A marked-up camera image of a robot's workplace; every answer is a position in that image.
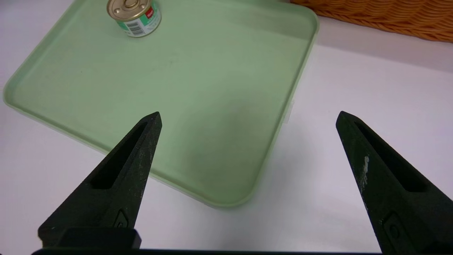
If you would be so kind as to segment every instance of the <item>scuff mark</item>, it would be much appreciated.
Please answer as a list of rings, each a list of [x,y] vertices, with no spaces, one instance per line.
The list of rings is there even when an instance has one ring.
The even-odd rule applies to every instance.
[[[367,182],[368,178],[366,177],[366,174],[368,173],[368,163],[370,162],[370,157],[365,156],[364,160],[365,160],[365,163],[363,164],[362,174],[360,175],[359,180],[358,180],[360,194],[363,193],[363,191],[365,190],[365,186],[368,184],[368,182]]]

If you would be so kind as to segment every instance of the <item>can label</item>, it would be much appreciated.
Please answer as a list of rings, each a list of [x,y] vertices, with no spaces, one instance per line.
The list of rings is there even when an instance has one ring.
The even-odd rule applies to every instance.
[[[131,37],[142,37],[153,32],[161,20],[160,11],[156,1],[152,1],[151,7],[138,19],[131,21],[117,21],[118,25]]]

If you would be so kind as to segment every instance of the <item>tray rim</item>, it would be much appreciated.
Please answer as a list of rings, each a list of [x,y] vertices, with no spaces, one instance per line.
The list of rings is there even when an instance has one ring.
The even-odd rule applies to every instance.
[[[87,137],[85,137],[84,135],[80,134],[79,132],[77,131],[74,131],[74,130],[71,130],[70,128],[66,128],[66,127],[62,127],[61,125],[59,125],[58,123],[55,123],[54,121],[52,120],[49,120],[47,119],[46,117],[44,116],[41,116],[37,113],[32,113],[30,111],[27,111],[27,109],[24,109],[24,108],[21,108],[19,106],[16,106],[14,105],[14,103],[10,102],[8,100],[8,90],[12,89],[10,87],[12,87],[13,85],[16,85],[18,83],[18,81],[21,80],[21,74],[22,73],[27,73],[29,70],[30,70],[30,63],[34,63],[36,61],[36,59],[39,59],[41,53],[43,51],[46,51],[47,48],[49,47],[50,45],[50,42],[52,42],[52,40],[54,39],[54,37],[58,36],[58,30],[59,28],[61,27],[64,27],[65,26],[65,21],[67,19],[70,18],[70,16],[72,15],[73,12],[76,12],[78,11],[79,7],[85,2],[86,0],[76,0],[74,2],[71,3],[71,5],[68,7],[68,9],[66,9],[66,11],[61,15],[61,17],[58,19],[58,21],[52,26],[52,28],[47,32],[47,34],[43,37],[43,39],[37,44],[37,46],[33,49],[33,51],[28,55],[28,57],[23,61],[23,63],[17,68],[17,70],[13,73],[13,75],[8,79],[8,81],[6,82],[5,84],[5,87],[3,89],[3,102],[9,106],[10,108],[16,110],[17,112],[21,113],[22,115],[25,115],[27,117],[29,117],[30,119],[34,120],[34,121],[37,121],[38,123],[41,123],[43,124],[44,126],[47,126],[59,133],[62,133],[68,137],[70,137],[71,139],[81,143],[81,144],[84,144],[96,151],[99,151],[103,154],[107,154],[109,152],[108,148],[105,148],[105,147],[102,147],[99,145],[98,142],[95,142],[93,141],[92,139],[89,139]],[[310,8],[307,8],[305,6],[301,6],[301,5],[296,5],[296,4],[293,4],[295,6],[295,8],[299,8],[299,9],[305,9],[305,11],[307,12],[307,14],[310,14],[312,16],[312,19],[314,21],[314,24],[315,24],[315,30],[313,32],[313,34],[311,35],[311,38],[309,39],[310,42],[309,42],[309,45],[308,47],[306,48],[305,50],[305,58],[304,60],[299,64],[299,68],[298,68],[298,72],[296,74],[296,78],[295,78],[295,81],[293,82],[293,85],[291,87],[291,91],[290,93],[288,94],[288,97],[286,99],[286,103],[285,103],[285,107],[283,109],[283,111],[281,112],[281,115],[280,115],[280,119],[279,119],[279,122],[278,122],[278,125],[274,131],[274,134],[272,136],[272,141],[271,143],[269,144],[268,148],[267,148],[267,152],[265,154],[265,158],[264,160],[261,162],[261,165],[260,165],[260,169],[258,171],[258,175],[253,183],[253,186],[252,188],[250,189],[250,192],[244,196],[243,198],[241,198],[240,200],[236,201],[236,202],[232,202],[232,203],[218,203],[218,202],[215,202],[215,201],[211,201],[210,199],[206,198],[206,197],[203,197],[191,190],[188,190],[178,184],[176,184],[175,182],[172,182],[172,181],[169,181],[168,179],[158,175],[158,174],[155,174],[153,173],[152,171],[149,172],[149,176],[156,179],[157,181],[159,182],[162,182],[163,184],[167,185],[167,186],[170,186],[171,188],[179,191],[179,192],[182,192],[183,194],[191,197],[191,198],[194,198],[200,202],[202,202],[203,204],[206,204],[208,206],[213,206],[213,207],[235,207],[235,206],[239,206],[239,205],[242,205],[244,204],[245,202],[247,202],[248,200],[250,200],[253,195],[255,194],[256,192],[256,189],[257,187],[259,186],[259,183],[262,179],[262,176],[264,174],[264,168],[269,160],[269,157],[273,151],[273,147],[274,147],[274,144],[277,140],[277,137],[278,137],[278,134],[283,126],[283,121],[285,119],[285,116],[288,112],[288,109],[289,109],[289,105],[290,105],[290,101],[291,99],[293,98],[294,96],[294,93],[295,93],[295,90],[296,88],[298,87],[298,84],[300,82],[300,79],[301,79],[301,75],[304,71],[304,68],[305,68],[305,65],[307,63],[307,60],[308,58],[310,57],[310,52],[312,51],[312,48],[313,48],[313,45],[314,45],[314,42],[316,41],[316,38],[318,36],[318,32],[319,32],[319,18],[318,16],[315,14],[315,12],[313,10],[311,10]]]

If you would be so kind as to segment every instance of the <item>barcode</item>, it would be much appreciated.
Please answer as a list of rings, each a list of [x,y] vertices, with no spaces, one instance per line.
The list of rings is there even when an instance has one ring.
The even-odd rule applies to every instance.
[[[126,25],[134,35],[141,35],[141,34],[145,33],[143,31],[143,29],[140,27],[140,25],[138,24],[138,22],[129,23]]]

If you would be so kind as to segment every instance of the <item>green label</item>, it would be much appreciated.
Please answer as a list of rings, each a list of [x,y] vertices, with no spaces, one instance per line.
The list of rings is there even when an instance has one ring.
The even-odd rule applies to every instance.
[[[157,14],[157,12],[158,12],[157,6],[156,6],[156,4],[155,4],[154,1],[151,3],[151,8],[153,8],[153,11],[154,11],[154,13],[153,13],[153,15],[151,16],[151,18],[148,19],[148,17],[146,17],[146,14],[143,14],[143,15],[140,16],[140,21],[142,22],[142,24],[143,24],[144,26],[147,26],[149,23],[153,22],[153,20],[154,20],[155,17],[156,17],[156,14]]]
[[[129,29],[127,28],[126,24],[124,24],[124,22],[121,22],[121,21],[117,21],[118,25],[120,25],[120,27],[126,31],[129,31]]]

